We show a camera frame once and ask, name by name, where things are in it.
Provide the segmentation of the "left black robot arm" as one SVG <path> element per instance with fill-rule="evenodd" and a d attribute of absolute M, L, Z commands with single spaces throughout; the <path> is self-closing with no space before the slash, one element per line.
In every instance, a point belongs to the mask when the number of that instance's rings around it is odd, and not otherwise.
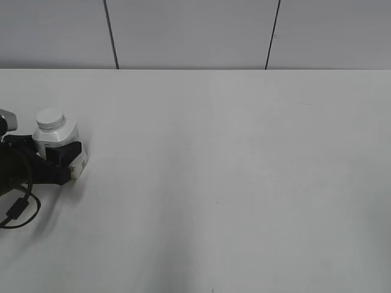
<path fill-rule="evenodd" d="M 38 155 L 31 136 L 7 135 L 1 142 L 1 195 L 27 184 L 63 185 L 71 180 L 70 164 L 81 154 L 81 142 L 48 148 L 46 158 Z"/>

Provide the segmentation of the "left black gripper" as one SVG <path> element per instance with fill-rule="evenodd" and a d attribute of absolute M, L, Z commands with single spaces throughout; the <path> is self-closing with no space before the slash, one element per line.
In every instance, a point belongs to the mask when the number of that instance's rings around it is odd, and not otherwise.
<path fill-rule="evenodd" d="M 27 184 L 62 186 L 71 180 L 71 163 L 81 154 L 82 143 L 45 148 L 46 159 L 38 155 L 31 136 L 7 135 L 1 140 L 1 195 Z"/>

